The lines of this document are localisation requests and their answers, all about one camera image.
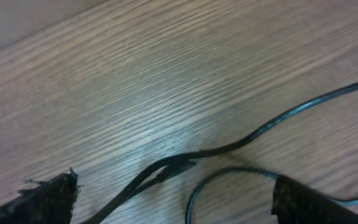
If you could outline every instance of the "cable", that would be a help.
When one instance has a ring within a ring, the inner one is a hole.
[[[204,189],[204,187],[211,183],[213,180],[216,180],[219,177],[222,177],[223,175],[226,175],[228,173],[231,172],[251,172],[251,173],[257,173],[257,174],[261,174],[265,177],[270,177],[273,180],[277,180],[281,174],[276,173],[276,172],[271,172],[268,170],[263,170],[260,168],[255,168],[255,167],[244,167],[244,166],[239,166],[239,167],[226,167],[223,169],[220,169],[216,172],[213,172],[212,174],[210,174],[209,176],[205,177],[193,190],[193,192],[191,193],[191,195],[189,196],[189,199],[187,201],[187,206],[186,206],[186,211],[185,211],[185,224],[191,224],[191,211],[193,210],[194,207],[194,203],[195,200],[197,198],[197,196],[199,196],[200,192]],[[328,199],[332,200],[333,202],[336,202],[342,206],[353,206],[353,205],[358,205],[358,197],[357,198],[352,198],[352,199],[348,199],[348,200],[343,200],[343,199],[338,199],[338,198],[334,198],[331,196],[327,196],[325,195]]]
[[[193,159],[202,159],[212,156],[218,156],[224,153],[232,152],[236,149],[239,149],[253,140],[257,139],[259,136],[266,133],[268,130],[272,129],[274,126],[278,125],[282,121],[301,113],[304,110],[312,108],[320,103],[324,103],[325,101],[331,100],[333,98],[339,97],[341,95],[345,95],[347,93],[352,93],[353,91],[358,90],[358,82],[355,84],[351,84],[340,89],[330,91],[329,93],[325,93],[321,96],[308,100],[300,105],[291,108],[284,113],[276,116],[265,124],[261,125],[258,129],[251,132],[246,137],[236,141],[234,143],[228,144],[226,146],[218,147],[216,149],[203,150],[198,152],[188,152],[183,154],[178,154],[175,156],[170,156],[164,159],[161,159],[153,164],[149,165],[146,169],[144,169],[138,176],[136,176],[124,189],[119,192],[107,205],[105,205],[98,213],[93,215],[90,219],[83,222],[83,224],[99,224],[101,223],[111,212],[113,212],[118,206],[124,203],[128,197],[130,197],[142,184],[142,182],[151,174],[153,174],[156,170],[168,166],[170,164],[176,162],[187,162]]]

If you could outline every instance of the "black object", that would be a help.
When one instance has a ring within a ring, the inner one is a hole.
[[[77,175],[60,174],[0,207],[0,224],[69,224],[78,194]]]
[[[161,183],[169,178],[181,174],[188,169],[191,169],[196,164],[194,161],[195,159],[218,156],[224,153],[232,152],[236,149],[240,149],[282,121],[320,103],[324,103],[325,101],[331,100],[341,95],[352,93],[353,91],[357,90],[358,83],[355,83],[313,98],[285,111],[284,113],[261,125],[261,127],[251,132],[246,137],[226,146],[222,146],[216,149],[178,154],[154,162],[146,169],[144,169],[138,176],[136,176],[98,213],[93,215],[87,221],[83,222],[83,224],[101,223],[111,212],[113,212],[118,206],[130,198],[155,184]],[[155,178],[143,184],[143,181],[146,178],[161,168],[163,168],[162,171]],[[339,200],[328,197],[319,192],[311,190],[302,184],[299,184],[289,177],[251,167],[225,168],[218,171],[219,174],[212,174],[204,181],[202,181],[199,186],[195,188],[195,191],[190,197],[188,209],[186,210],[187,224],[191,223],[190,214],[192,204],[194,203],[196,196],[199,194],[203,186],[205,186],[208,182],[215,179],[216,177],[219,177],[227,172],[234,171],[257,172],[277,180],[275,192],[273,195],[274,203],[272,213],[277,215],[280,224],[346,224],[347,221],[351,221],[353,224],[358,224],[358,215],[338,205],[358,204],[358,198],[352,200]],[[34,190],[21,191],[24,194],[23,196],[0,207],[0,224],[66,224],[70,222],[72,206],[78,193],[78,187],[76,186],[76,175],[73,172],[71,174],[62,175],[46,182],[54,184],[41,184],[41,186]],[[59,188],[55,187],[58,185],[62,187],[64,186],[64,190],[59,191]],[[349,218],[345,220],[343,218],[341,219],[341,215]],[[16,218],[18,221],[9,222],[10,218]]]

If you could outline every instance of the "wooden table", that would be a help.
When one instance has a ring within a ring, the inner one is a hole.
[[[22,179],[72,167],[79,223],[153,161],[235,141],[357,81],[358,1],[108,1],[0,51],[0,204],[29,187]],[[239,164],[358,196],[358,92],[200,161],[106,223],[183,223],[196,183]],[[196,202],[195,223],[275,223],[272,187],[223,177]]]

